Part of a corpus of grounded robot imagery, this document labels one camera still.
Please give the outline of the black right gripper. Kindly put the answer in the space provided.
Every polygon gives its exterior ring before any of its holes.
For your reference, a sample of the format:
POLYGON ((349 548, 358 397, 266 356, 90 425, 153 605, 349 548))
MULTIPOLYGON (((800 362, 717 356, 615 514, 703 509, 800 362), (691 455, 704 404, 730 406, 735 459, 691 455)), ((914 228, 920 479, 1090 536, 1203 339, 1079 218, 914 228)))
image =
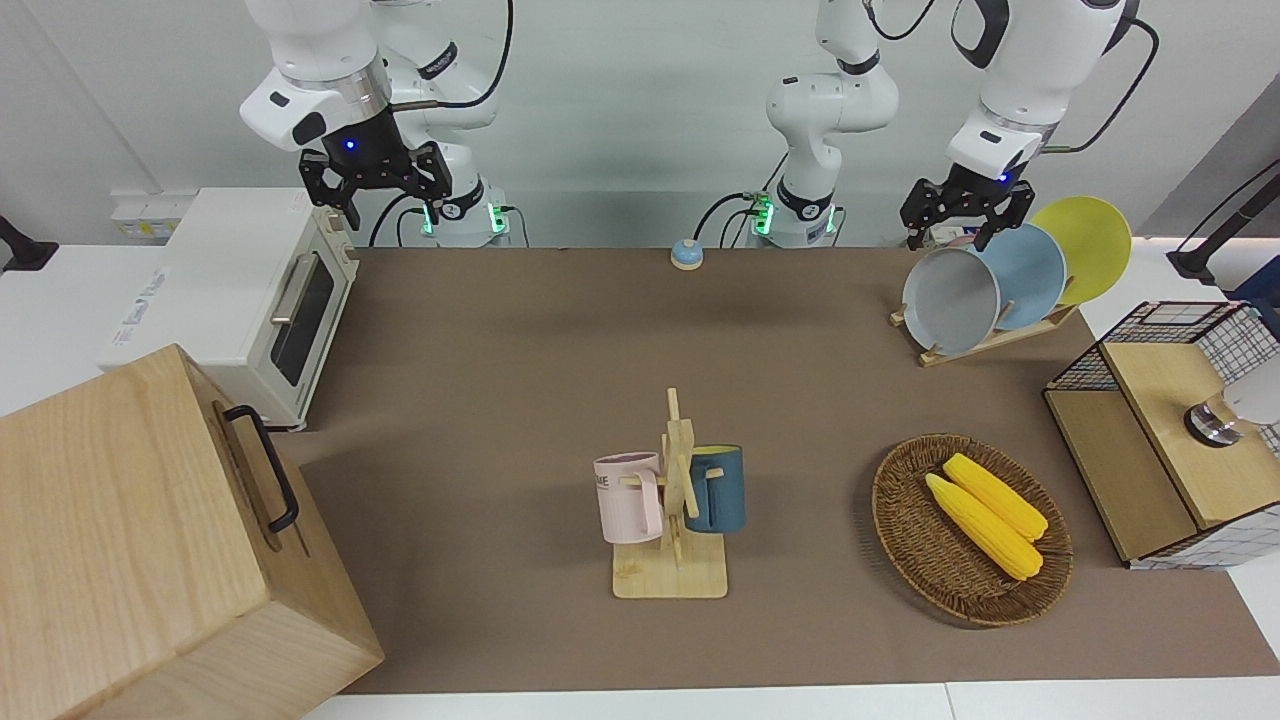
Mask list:
POLYGON ((325 152, 303 150, 300 176, 312 205, 338 211, 352 231, 361 227, 353 205, 357 190, 398 188, 421 200, 429 219, 439 219, 440 209, 453 195, 453 179, 442 146, 426 142, 407 150, 393 113, 384 108, 375 117, 337 129, 323 138, 325 152), (337 184, 325 181, 338 174, 337 184))

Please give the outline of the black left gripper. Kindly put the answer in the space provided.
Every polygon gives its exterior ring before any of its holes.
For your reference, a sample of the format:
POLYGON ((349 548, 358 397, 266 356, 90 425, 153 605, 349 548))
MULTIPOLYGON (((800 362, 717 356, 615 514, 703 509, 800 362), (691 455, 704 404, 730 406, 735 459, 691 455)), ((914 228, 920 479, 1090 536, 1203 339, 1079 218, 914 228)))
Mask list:
POLYGON ((923 249, 927 231, 950 219, 954 205, 969 202, 984 205, 984 222, 975 233, 975 250, 984 252, 996 234, 1023 224, 1036 200, 1036 191, 1030 184, 1011 186, 1010 169, 991 178, 957 161, 950 167, 945 182, 918 179, 900 208, 900 218, 908 232, 906 247, 913 251, 923 249))

